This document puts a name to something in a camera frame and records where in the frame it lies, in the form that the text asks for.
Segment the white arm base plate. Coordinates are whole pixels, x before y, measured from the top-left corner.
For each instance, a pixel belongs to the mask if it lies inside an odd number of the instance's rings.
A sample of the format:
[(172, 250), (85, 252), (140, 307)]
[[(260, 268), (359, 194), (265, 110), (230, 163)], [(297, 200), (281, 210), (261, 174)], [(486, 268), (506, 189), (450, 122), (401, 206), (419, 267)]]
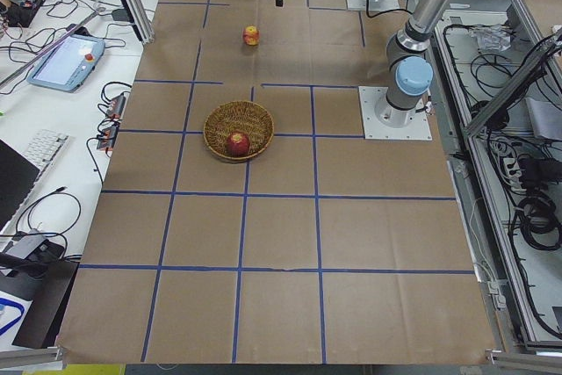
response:
[(364, 138), (381, 141), (431, 141), (427, 113), (418, 112), (423, 102), (419, 100), (410, 111), (400, 111), (387, 102), (386, 92), (386, 87), (358, 87)]

